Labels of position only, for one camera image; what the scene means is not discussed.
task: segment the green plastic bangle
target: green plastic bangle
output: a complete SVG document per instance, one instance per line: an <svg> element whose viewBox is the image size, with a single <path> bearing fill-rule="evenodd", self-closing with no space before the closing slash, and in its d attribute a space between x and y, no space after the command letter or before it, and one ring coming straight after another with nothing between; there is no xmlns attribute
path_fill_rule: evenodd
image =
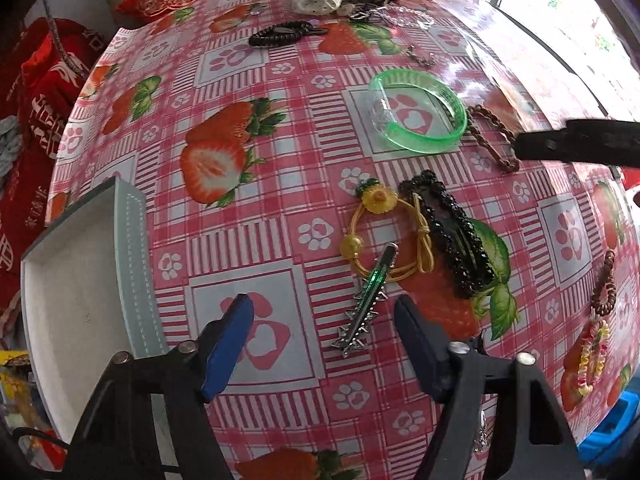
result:
<svg viewBox="0 0 640 480"><path fill-rule="evenodd" d="M449 116L452 131L449 135L430 137L407 130L398 123L391 111L385 89L420 88L434 96ZM395 68L373 77L369 93L374 103L373 120L376 128L392 143L418 153L443 153L454 150L466 131L466 112L462 101L449 87L436 78L416 70Z"/></svg>

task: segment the black hair tie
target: black hair tie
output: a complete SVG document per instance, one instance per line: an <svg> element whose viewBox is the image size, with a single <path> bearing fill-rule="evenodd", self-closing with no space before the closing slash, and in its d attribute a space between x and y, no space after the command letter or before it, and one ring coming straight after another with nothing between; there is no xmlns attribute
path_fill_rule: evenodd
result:
<svg viewBox="0 0 640 480"><path fill-rule="evenodd" d="M276 23L249 38L249 45L257 47L285 46L295 43L303 36L326 34L328 28L315 28L309 22Z"/></svg>

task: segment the black beaded hair clip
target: black beaded hair clip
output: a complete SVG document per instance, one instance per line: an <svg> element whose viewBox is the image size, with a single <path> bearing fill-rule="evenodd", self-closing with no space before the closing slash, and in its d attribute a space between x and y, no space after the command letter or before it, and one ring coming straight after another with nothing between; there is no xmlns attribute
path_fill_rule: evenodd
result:
<svg viewBox="0 0 640 480"><path fill-rule="evenodd" d="M402 197L414 192L421 198L420 212L431 229L431 238L444 261L453 272L454 291L459 298L468 300L488 286L495 278L473 224L464 210L446 191L431 170L425 170L398 186ZM436 217L437 206L440 218Z"/></svg>
<svg viewBox="0 0 640 480"><path fill-rule="evenodd" d="M309 22L276 23L249 37L249 45L263 48L285 46L295 43L303 36L326 34L328 32L328 28L315 28Z"/></svg>

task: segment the yellow hair tie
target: yellow hair tie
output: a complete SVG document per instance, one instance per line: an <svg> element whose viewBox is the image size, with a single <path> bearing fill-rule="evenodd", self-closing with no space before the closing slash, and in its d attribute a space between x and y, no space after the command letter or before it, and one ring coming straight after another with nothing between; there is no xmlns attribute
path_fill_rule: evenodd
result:
<svg viewBox="0 0 640 480"><path fill-rule="evenodd" d="M431 251L430 229L426 218L420 213L420 197L414 193L412 205L398 198L395 191L383 186L375 178L361 183L356 189L356 193L360 196L361 202L351 217L347 235L340 242L340 254L353 264L356 272L363 278L368 278L371 272L358 259L364 246L364 241L356 234L358 221L365 211L380 215L391 211L398 204L402 204L411 211L418 224L417 254L414 262L391 269L386 280L387 282L399 282L411 276L416 270L421 273L431 272L434 267L434 259L433 251Z"/></svg>

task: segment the brown braided bracelet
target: brown braided bracelet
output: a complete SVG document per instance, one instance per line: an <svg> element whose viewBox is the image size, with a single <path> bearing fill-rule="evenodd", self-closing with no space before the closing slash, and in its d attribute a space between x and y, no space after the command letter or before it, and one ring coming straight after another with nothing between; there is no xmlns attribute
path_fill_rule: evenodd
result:
<svg viewBox="0 0 640 480"><path fill-rule="evenodd" d="M611 249L607 250L604 255L604 264L600 270L600 275L596 286L593 287L593 295L591 296L591 308L598 316L608 316L613 312L616 306L616 284L613 282L613 264L616 259L616 253ZM602 289L607 287L607 301L602 303L600 295Z"/></svg>
<svg viewBox="0 0 640 480"><path fill-rule="evenodd" d="M474 126L473 124L473 116L484 117L488 119L489 122L495 126L501 134L503 134L506 139L513 144L516 140L513 132L508 129L504 123L494 114L491 110L483 107L482 105L474 105L466 108L466 118L468 119L466 130L474 136L478 145L482 148L485 148L489 154L494 158L496 164L500 166L500 169L505 173L514 173L520 169L520 161L517 158L513 158L513 160L509 160L503 156L500 156L495 148L489 144L489 141L486 140L480 130Z"/></svg>

